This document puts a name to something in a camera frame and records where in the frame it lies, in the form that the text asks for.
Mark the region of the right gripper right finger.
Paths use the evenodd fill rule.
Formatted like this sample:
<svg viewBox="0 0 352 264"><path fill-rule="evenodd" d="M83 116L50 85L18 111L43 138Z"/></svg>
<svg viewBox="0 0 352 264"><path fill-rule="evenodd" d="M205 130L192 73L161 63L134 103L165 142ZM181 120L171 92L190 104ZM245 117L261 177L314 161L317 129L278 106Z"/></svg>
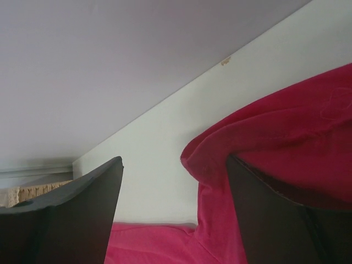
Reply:
<svg viewBox="0 0 352 264"><path fill-rule="evenodd" d="M351 263L351 204L297 188L234 155L229 185L248 263Z"/></svg>

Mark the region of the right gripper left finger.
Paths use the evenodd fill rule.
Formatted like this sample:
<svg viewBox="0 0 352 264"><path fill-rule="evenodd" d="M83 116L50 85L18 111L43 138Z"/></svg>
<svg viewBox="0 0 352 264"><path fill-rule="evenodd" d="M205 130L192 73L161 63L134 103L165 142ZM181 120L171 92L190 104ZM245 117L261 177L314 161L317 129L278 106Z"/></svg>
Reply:
<svg viewBox="0 0 352 264"><path fill-rule="evenodd" d="M121 157L46 194L1 208L1 263L104 263Z"/></svg>

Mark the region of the wicker basket with liner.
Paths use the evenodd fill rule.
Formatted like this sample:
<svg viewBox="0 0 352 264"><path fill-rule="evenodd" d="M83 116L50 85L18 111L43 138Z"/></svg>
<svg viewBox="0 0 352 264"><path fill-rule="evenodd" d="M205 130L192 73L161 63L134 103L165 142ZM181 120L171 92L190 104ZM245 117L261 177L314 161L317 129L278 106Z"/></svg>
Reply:
<svg viewBox="0 0 352 264"><path fill-rule="evenodd" d="M13 188L1 189L0 206L5 208L13 207L21 202L46 194L72 181L73 180L68 180L42 185L17 186Z"/></svg>

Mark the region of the pink t shirt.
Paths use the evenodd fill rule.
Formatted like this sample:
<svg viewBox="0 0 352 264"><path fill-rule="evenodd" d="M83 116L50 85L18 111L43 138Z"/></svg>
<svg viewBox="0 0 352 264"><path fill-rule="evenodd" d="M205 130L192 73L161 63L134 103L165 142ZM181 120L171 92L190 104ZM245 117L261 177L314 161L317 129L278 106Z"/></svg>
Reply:
<svg viewBox="0 0 352 264"><path fill-rule="evenodd" d="M351 65L261 98L194 138L180 160L198 181L195 228L115 223L105 263L248 263L226 161L351 204Z"/></svg>

